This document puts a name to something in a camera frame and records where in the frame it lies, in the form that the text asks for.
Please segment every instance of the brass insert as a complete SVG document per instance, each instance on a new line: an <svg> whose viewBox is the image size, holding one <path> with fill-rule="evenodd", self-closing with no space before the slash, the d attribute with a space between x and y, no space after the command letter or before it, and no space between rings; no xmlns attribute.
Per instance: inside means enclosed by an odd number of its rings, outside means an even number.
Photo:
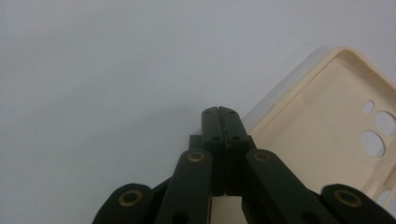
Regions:
<svg viewBox="0 0 396 224"><path fill-rule="evenodd" d="M350 207L357 208L363 205L363 202L358 195L346 189L336 190L334 196L338 200L338 202L348 205Z"/></svg>
<svg viewBox="0 0 396 224"><path fill-rule="evenodd" d="M123 207L131 207L142 201L143 193L137 189L125 191L119 197L119 204Z"/></svg>

